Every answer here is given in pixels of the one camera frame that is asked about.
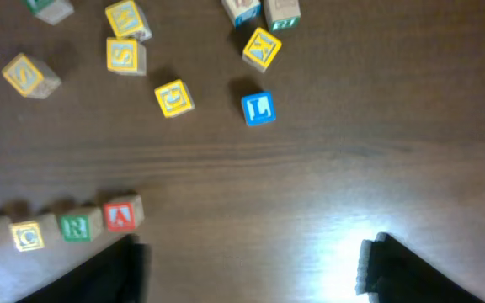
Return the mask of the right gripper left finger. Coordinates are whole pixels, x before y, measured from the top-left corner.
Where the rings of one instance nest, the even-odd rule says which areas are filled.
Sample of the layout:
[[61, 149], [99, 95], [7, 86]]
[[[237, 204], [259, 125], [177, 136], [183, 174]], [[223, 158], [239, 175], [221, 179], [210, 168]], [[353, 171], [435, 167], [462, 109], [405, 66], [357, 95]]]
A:
[[19, 303], [140, 303], [150, 264], [151, 248], [127, 234]]

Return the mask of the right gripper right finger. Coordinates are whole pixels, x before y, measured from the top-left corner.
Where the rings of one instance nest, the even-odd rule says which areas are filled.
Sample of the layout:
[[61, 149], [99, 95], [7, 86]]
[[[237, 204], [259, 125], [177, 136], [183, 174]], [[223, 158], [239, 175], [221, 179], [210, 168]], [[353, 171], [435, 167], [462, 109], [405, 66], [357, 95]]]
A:
[[385, 232], [361, 243], [354, 290], [377, 303], [484, 303]]

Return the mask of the red A block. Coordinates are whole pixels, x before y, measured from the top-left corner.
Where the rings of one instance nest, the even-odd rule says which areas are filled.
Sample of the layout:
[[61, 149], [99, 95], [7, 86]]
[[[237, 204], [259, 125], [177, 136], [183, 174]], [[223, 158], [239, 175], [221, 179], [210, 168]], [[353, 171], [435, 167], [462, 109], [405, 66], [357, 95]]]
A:
[[145, 219], [140, 195], [121, 196], [103, 205], [104, 222], [111, 232], [134, 231]]

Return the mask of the green R block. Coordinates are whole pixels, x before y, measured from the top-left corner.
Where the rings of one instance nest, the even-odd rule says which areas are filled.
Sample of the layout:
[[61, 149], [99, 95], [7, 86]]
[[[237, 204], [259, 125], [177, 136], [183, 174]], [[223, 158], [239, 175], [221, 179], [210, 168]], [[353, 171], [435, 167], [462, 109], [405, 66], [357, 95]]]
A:
[[59, 217], [65, 242], [92, 242], [104, 230], [103, 214], [99, 207], [82, 207]]

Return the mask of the yellow C block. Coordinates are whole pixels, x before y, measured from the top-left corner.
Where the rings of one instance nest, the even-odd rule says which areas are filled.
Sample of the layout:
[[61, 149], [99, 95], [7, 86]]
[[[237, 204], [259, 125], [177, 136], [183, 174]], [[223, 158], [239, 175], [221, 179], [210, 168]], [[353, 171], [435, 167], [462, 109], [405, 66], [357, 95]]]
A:
[[21, 253], [43, 249], [61, 239], [56, 216], [52, 213], [36, 216], [29, 221], [10, 223], [8, 227], [13, 244]]

